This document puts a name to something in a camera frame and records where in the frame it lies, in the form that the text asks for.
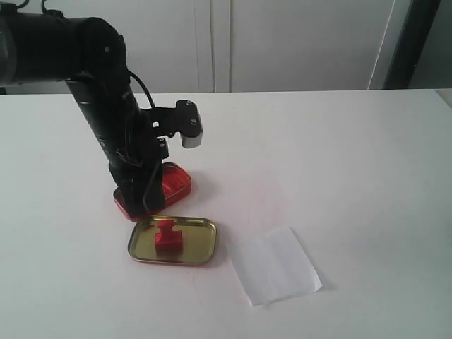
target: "white table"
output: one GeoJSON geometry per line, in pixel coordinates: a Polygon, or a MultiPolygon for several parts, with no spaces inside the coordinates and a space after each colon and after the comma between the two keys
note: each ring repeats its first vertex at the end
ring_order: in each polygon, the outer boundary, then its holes
{"type": "Polygon", "coordinates": [[[217,222],[203,268],[129,258],[71,96],[0,97],[0,338],[452,338],[452,111],[434,91],[155,96],[179,98],[205,133],[169,142],[196,186],[167,214],[217,222]],[[325,287],[250,307],[225,245],[279,226],[325,287]]]}

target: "white paper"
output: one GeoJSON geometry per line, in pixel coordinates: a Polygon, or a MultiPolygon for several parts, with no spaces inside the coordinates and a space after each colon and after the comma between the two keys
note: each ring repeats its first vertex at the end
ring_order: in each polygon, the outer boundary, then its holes
{"type": "Polygon", "coordinates": [[[318,291],[323,285],[289,227],[228,247],[251,305],[318,291]]]}

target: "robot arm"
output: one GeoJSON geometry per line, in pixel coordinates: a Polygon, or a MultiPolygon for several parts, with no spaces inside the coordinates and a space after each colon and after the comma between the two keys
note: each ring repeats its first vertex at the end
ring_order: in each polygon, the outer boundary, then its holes
{"type": "Polygon", "coordinates": [[[184,147],[198,146],[196,105],[180,100],[175,108],[140,109],[123,37],[100,18],[44,12],[19,13],[16,5],[0,4],[0,86],[66,81],[109,160],[123,209],[135,218],[164,208],[168,149],[162,137],[180,132],[184,147]]]}

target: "red object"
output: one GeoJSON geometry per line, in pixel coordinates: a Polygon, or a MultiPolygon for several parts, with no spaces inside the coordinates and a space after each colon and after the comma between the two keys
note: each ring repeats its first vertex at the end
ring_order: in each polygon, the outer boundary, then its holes
{"type": "MultiPolygon", "coordinates": [[[[163,195],[165,196],[165,208],[170,207],[177,201],[185,198],[191,192],[191,177],[182,168],[172,162],[163,164],[163,180],[162,180],[163,195]]],[[[141,221],[151,215],[156,215],[162,210],[151,210],[139,217],[131,217],[122,205],[121,192],[116,189],[113,193],[114,202],[121,210],[122,214],[127,219],[133,222],[141,221]]]]}
{"type": "Polygon", "coordinates": [[[176,223],[172,220],[163,220],[156,224],[160,233],[155,233],[156,251],[177,251],[182,249],[182,231],[174,231],[176,223]]]}

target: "gold tin tray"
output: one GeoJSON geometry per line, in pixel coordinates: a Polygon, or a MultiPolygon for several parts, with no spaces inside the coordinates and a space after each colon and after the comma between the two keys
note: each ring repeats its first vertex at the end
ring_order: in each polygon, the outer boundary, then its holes
{"type": "Polygon", "coordinates": [[[154,215],[135,225],[128,250],[133,259],[144,263],[197,266],[212,258],[216,237],[217,227],[209,219],[154,215]],[[173,220],[173,230],[182,230],[184,243],[180,251],[156,252],[154,236],[160,230],[155,224],[162,220],[173,220]]]}

